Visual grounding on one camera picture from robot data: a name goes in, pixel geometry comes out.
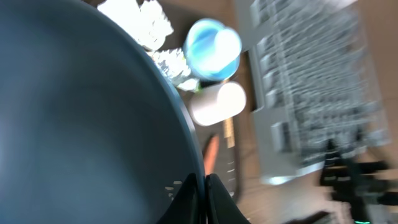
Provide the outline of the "white paper napkin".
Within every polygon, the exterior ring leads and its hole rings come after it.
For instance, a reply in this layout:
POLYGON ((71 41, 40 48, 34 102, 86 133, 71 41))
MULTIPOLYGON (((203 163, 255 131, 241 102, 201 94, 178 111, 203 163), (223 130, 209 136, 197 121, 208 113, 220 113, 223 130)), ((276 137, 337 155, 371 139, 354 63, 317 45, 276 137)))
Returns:
POLYGON ((174 32, 156 0, 143 1, 142 4, 136 0, 107 0, 99 4, 98 10, 149 51, 159 50, 166 37, 174 32))

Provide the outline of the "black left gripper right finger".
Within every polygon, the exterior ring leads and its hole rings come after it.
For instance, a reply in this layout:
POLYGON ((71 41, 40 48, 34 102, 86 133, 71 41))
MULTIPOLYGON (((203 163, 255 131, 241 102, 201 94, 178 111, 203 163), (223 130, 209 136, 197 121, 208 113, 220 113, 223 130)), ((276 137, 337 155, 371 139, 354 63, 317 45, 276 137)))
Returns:
POLYGON ((206 177, 206 214, 209 224, 250 224, 216 174, 206 177))

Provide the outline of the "yellow silver snack wrapper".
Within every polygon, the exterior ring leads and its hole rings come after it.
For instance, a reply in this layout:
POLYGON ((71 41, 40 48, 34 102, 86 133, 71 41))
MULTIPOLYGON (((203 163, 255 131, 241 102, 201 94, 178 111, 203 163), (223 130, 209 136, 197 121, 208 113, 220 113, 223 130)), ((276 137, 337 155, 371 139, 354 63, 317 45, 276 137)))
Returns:
POLYGON ((196 92, 199 89, 200 81, 187 65, 187 60, 181 48, 153 51, 147 54, 174 87, 191 92, 196 92))

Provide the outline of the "dark blue plate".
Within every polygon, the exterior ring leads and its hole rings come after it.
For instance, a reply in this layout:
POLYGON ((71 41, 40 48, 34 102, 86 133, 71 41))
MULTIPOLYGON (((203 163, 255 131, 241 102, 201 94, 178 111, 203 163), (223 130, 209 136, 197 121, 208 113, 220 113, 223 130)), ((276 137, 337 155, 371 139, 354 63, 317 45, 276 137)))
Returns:
POLYGON ((82 1, 1 2, 1 222, 157 223, 204 170, 176 89, 82 1))

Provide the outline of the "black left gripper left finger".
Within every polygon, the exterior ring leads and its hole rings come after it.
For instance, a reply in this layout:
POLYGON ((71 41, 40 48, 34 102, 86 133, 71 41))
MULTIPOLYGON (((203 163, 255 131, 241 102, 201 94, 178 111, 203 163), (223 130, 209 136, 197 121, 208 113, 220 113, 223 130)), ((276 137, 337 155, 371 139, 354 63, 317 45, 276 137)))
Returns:
POLYGON ((200 201, 195 174, 189 174, 157 224, 199 224, 200 201))

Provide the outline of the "orange carrot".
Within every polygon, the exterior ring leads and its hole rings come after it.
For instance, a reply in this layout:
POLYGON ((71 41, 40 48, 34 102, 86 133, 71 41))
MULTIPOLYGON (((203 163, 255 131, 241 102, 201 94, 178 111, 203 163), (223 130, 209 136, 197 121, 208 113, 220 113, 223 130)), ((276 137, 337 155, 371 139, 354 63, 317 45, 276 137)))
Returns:
POLYGON ((218 155, 220 144, 220 138, 217 134, 212 135, 209 138, 206 148, 203 153, 203 165, 205 169, 205 175, 210 175, 213 173, 214 166, 216 163, 216 158, 218 155))

